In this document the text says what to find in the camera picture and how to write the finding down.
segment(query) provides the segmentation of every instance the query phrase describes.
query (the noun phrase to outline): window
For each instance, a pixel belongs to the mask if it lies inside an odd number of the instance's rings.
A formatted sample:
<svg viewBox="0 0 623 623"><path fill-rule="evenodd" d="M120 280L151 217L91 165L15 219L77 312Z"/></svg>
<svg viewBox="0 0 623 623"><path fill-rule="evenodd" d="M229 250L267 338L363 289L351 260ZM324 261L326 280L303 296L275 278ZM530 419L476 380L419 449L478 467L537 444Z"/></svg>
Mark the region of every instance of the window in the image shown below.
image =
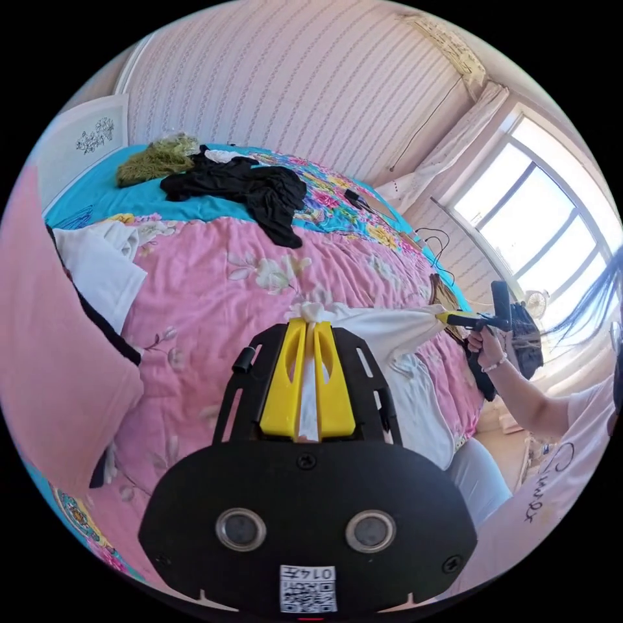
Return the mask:
<svg viewBox="0 0 623 623"><path fill-rule="evenodd" d="M481 237L518 299L528 290L548 295L540 320L544 328L573 310L623 244L623 226L593 177L526 116L519 117L450 207ZM593 330L590 320L573 343ZM569 346L563 342L550 354Z"/></svg>

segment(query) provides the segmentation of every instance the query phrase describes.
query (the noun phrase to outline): pink pillow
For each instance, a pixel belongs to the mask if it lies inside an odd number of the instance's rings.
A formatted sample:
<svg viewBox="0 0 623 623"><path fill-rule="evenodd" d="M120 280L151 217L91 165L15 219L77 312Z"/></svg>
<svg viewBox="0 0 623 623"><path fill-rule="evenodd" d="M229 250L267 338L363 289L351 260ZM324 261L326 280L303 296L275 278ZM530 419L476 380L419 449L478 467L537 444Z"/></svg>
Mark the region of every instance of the pink pillow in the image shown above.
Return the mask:
<svg viewBox="0 0 623 623"><path fill-rule="evenodd" d="M12 437L54 486L82 497L143 394L138 368L84 314L27 165L0 228L0 402Z"/></svg>

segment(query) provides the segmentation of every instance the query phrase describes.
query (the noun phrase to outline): curtain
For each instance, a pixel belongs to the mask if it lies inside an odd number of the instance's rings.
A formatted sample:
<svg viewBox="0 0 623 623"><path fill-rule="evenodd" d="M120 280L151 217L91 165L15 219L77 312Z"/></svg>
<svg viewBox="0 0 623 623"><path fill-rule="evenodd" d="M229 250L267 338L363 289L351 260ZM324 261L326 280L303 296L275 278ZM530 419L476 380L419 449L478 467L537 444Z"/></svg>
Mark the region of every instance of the curtain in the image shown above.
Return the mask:
<svg viewBox="0 0 623 623"><path fill-rule="evenodd" d="M400 214L415 202L432 180L449 169L498 112L509 90L489 81L478 101L412 173L375 190Z"/></svg>

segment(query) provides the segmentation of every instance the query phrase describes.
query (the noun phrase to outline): white pants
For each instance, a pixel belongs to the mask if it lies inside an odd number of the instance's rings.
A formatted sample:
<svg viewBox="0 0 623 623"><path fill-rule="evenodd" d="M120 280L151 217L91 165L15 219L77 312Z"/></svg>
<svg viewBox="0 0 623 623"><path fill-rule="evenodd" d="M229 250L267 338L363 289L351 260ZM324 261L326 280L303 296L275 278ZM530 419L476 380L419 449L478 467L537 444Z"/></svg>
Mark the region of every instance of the white pants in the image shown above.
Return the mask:
<svg viewBox="0 0 623 623"><path fill-rule="evenodd" d="M446 473L461 491L476 530L513 496L491 453L474 438L459 448Z"/></svg>

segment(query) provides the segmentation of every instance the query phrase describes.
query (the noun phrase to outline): window frame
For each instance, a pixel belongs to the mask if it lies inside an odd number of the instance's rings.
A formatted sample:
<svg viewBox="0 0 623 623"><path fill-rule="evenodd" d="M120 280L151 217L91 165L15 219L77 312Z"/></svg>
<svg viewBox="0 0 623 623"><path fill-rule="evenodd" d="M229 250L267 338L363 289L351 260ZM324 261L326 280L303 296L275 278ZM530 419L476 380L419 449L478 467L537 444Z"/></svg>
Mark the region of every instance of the window frame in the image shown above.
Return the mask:
<svg viewBox="0 0 623 623"><path fill-rule="evenodd" d="M550 299L548 302L553 303L562 294L564 294L567 288L569 288L576 279L581 276L581 274L586 270L586 268L588 268L591 262L598 255L600 255L604 259L605 263L608 263L608 261L612 257L612 252L610 251L604 235L601 233L586 205L573 192L571 187L554 170L553 167L551 167L542 158L537 156L532 150L527 148L527 146L525 146L523 143L521 143L519 140L512 136L513 131L517 128L517 126L524 118L527 118L536 125L538 125L541 130L547 132L554 140L560 143L573 157L575 157L580 162L584 169L590 174L591 178L595 181L599 190L604 194L604 196L608 200L608 203L611 203L611 200L610 197L604 193L602 184L598 183L598 181L594 179L594 175L591 174L591 172L585 167L585 164L582 162L582 160L578 158L575 150L569 149L569 146L566 144L566 142L561 141L560 138L550 132L547 127L544 127L544 124L541 122L540 119L533 118L533 116L529 114L525 108L516 111L513 116L515 116L515 119L507 125L503 135L498 138L496 143L491 147L485 158L480 162L480 164L472 172L469 178L456 190L456 192L452 194L452 197L446 203L446 209L448 210L449 214L458 222L458 224L462 227L466 234L470 236L475 244L477 244L477 246L481 248L481 250L485 253L489 261L493 264L494 268L500 274L500 276L508 283L509 290L515 300L523 300L525 297L525 292L519 286L519 278L522 275L525 275L526 272L530 270L530 268L532 268L540 259L542 259L542 257L554 246L556 241L559 240L562 235L564 235L564 233L568 230L574 220L579 217L583 221L584 225L587 227L589 233L595 241L595 246L589 253L588 257L584 260L582 265L573 273L573 275L566 279L565 282L561 286L559 286L555 292L550 293ZM493 162L498 158L502 150L504 150L507 145L512 145L514 148L524 153L528 158L530 158L531 163L530 165L528 165L523 174L521 174L516 183L514 183L511 188L509 188L509 190L505 193L505 195L498 201L494 208L490 210L482 219L480 219L478 223L472 225L472 223L468 222L457 211L456 206L461 201L461 199L464 198L464 196L466 196L466 194L473 188L475 183L482 177L482 175L487 171L491 164L493 164ZM481 229L506 205L510 198L512 198L512 196L526 181L529 174L536 168L541 169L541 171L543 171L543 173L545 173L556 184L556 186L558 186L558 188L567 196L569 201L572 203L573 209L567 220L550 238L550 240L543 246L543 248L540 249L532 258L530 258L530 260L528 260L528 262L526 262L526 264L524 264L524 266L522 266L516 273L512 273L505 265L503 258L499 256L499 254L487 241L485 236L481 233Z"/></svg>

